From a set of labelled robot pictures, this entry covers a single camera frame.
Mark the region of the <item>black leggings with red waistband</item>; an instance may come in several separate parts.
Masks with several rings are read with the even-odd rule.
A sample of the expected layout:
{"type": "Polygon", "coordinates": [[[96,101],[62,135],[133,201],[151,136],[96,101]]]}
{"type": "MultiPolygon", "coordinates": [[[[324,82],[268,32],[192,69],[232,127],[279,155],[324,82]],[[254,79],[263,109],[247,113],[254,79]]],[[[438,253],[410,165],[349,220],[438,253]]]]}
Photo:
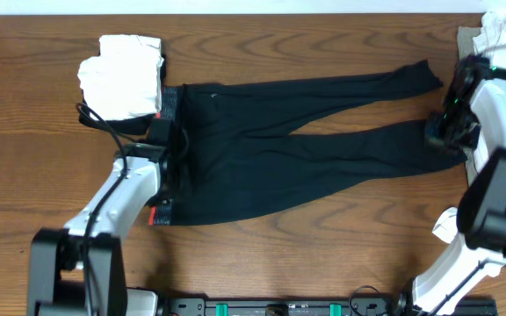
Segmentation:
{"type": "Polygon", "coordinates": [[[367,180],[461,164],[464,154],[445,154],[426,143],[423,120],[354,133],[300,133],[305,124],[337,112],[440,86],[428,63],[419,61],[379,74],[170,89],[183,130],[170,223],[256,218],[367,180]]]}

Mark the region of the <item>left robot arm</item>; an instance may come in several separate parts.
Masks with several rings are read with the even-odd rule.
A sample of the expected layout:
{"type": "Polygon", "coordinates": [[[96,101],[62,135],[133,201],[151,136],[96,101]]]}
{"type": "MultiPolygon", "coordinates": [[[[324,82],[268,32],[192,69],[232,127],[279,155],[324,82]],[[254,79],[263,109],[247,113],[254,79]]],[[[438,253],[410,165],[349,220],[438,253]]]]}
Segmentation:
{"type": "Polygon", "coordinates": [[[119,148],[111,174],[61,229],[40,229],[30,248],[29,315],[161,315],[152,290],[127,286],[122,242],[144,208],[171,222],[174,165],[188,151],[187,132],[153,118],[144,140],[119,148]]]}

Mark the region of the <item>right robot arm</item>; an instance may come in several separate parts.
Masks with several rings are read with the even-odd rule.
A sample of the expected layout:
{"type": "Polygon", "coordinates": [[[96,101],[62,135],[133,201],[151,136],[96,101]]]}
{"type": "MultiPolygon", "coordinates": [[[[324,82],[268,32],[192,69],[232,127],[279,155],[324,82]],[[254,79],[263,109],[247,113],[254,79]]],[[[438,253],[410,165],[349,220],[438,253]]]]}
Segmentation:
{"type": "Polygon", "coordinates": [[[456,233],[447,249],[393,301],[393,315],[495,315],[495,302],[467,293],[506,266],[506,68],[481,55],[459,61],[444,100],[430,116],[425,138],[445,152],[487,160],[457,207],[456,233]]]}

